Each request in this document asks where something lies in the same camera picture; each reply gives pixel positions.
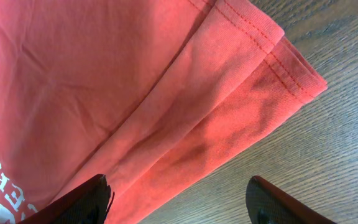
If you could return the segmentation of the orange soccer t-shirt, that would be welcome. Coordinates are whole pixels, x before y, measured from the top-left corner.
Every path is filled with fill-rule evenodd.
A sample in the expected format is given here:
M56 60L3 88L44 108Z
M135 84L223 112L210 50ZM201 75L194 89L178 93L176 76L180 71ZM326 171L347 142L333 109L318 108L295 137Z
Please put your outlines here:
M136 223L326 87L246 0L0 1L0 223L96 174Z

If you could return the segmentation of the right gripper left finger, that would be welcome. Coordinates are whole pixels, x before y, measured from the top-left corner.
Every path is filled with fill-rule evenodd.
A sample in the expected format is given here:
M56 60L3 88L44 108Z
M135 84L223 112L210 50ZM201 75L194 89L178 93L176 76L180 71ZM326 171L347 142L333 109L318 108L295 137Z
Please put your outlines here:
M103 224L113 201L106 176L97 174L19 224Z

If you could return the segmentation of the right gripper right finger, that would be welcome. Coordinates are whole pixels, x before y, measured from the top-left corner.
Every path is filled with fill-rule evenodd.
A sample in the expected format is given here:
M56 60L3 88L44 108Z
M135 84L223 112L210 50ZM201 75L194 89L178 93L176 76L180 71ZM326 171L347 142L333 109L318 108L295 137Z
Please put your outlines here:
M252 224L335 224L258 175L247 184L246 207Z

